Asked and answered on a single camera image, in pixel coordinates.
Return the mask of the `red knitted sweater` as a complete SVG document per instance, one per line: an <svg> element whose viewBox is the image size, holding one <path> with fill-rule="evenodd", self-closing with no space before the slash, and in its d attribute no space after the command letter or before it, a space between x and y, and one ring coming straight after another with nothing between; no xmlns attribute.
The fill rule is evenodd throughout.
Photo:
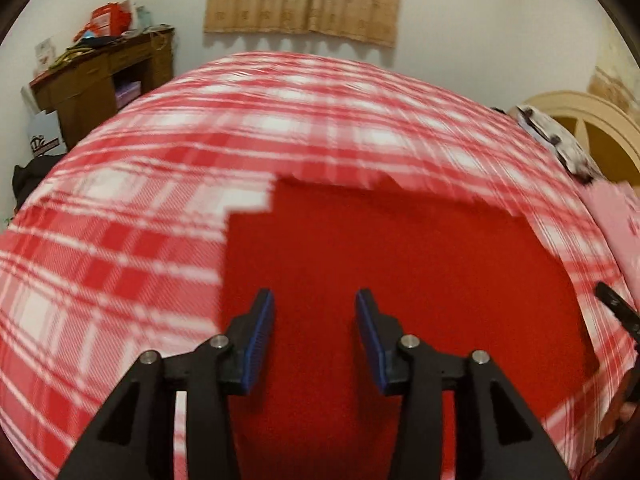
<svg viewBox="0 0 640 480"><path fill-rule="evenodd" d="M375 385L355 298L436 350L487 351L545 418L599 361L561 260L528 221L481 202L281 180L265 212L229 217L222 316L258 289L274 324L258 382L230 412L247 479L383 479L400 402Z"/></svg>

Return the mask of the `black clothes pile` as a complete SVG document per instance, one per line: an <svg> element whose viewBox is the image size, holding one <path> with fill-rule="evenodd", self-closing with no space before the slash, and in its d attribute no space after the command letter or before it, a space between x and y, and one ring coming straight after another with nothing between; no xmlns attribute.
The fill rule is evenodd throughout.
<svg viewBox="0 0 640 480"><path fill-rule="evenodd" d="M18 165L14 167L12 190L15 197L15 211L21 209L28 196L63 158L63 155L42 155L31 160L25 167Z"/></svg>

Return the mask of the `pink floral quilt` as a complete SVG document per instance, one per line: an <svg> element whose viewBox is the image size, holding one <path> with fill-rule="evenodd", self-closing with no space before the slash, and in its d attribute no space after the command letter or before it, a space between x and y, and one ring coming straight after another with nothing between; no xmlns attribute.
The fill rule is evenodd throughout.
<svg viewBox="0 0 640 480"><path fill-rule="evenodd" d="M608 242L629 290L639 295L639 196L628 182L593 180L582 202Z"/></svg>

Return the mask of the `cream wooden headboard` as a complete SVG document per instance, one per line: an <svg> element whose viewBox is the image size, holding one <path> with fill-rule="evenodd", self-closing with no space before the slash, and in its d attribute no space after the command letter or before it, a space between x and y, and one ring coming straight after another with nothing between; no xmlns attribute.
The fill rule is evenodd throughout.
<svg viewBox="0 0 640 480"><path fill-rule="evenodd" d="M608 180L628 182L639 194L639 126L618 106L576 91L541 93L525 104L567 128Z"/></svg>

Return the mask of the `red plaid bed sheet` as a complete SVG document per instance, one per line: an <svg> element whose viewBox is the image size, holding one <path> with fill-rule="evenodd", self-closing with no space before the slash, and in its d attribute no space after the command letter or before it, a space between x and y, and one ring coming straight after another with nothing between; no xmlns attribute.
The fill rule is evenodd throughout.
<svg viewBox="0 0 640 480"><path fill-rule="evenodd" d="M73 148L1 237L1 427L56 476L143 351L224 330L229 217L281 180L481 202L525 218L572 282L599 367L541 420L572 474L634 359L593 285L627 285L578 184L514 120L426 82L292 53L227 56Z"/></svg>

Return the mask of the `white paper shopping bag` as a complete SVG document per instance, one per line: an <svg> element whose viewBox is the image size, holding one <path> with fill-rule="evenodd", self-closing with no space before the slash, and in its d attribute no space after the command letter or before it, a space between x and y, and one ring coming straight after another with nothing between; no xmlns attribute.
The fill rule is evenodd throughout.
<svg viewBox="0 0 640 480"><path fill-rule="evenodd" d="M67 148L58 121L58 113L40 110L29 86L21 88L21 96L30 114L27 137L32 156L65 155Z"/></svg>

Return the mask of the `purple box in desk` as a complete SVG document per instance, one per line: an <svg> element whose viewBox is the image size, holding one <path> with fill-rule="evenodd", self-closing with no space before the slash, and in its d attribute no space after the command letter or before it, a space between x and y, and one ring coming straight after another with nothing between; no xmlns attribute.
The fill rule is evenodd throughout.
<svg viewBox="0 0 640 480"><path fill-rule="evenodd" d="M116 108L122 110L142 95L142 84L140 81L131 81L123 84L115 90Z"/></svg>

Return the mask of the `brown wooden desk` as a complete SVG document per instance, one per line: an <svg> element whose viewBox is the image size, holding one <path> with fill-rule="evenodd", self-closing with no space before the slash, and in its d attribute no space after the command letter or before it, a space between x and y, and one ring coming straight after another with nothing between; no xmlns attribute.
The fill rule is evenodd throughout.
<svg viewBox="0 0 640 480"><path fill-rule="evenodd" d="M97 49L84 49L30 82L36 104L58 114L66 148L74 148L122 108L117 96L128 84L149 93L174 76L175 29L153 27Z"/></svg>

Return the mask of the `white printed box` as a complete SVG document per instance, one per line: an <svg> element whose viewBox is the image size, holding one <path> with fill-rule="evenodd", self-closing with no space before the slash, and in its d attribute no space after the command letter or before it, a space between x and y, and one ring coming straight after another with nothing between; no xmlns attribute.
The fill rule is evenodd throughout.
<svg viewBox="0 0 640 480"><path fill-rule="evenodd" d="M55 47L50 38L37 44L35 46L35 52L38 72L47 70L56 59Z"/></svg>

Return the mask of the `red gift bag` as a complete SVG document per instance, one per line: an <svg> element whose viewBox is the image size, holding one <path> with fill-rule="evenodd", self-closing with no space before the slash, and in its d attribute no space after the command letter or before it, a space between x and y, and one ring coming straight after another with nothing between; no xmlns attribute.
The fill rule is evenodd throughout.
<svg viewBox="0 0 640 480"><path fill-rule="evenodd" d="M132 22L132 15L119 3L107 3L93 10L89 21L75 35L73 42L85 37L118 37L126 32Z"/></svg>

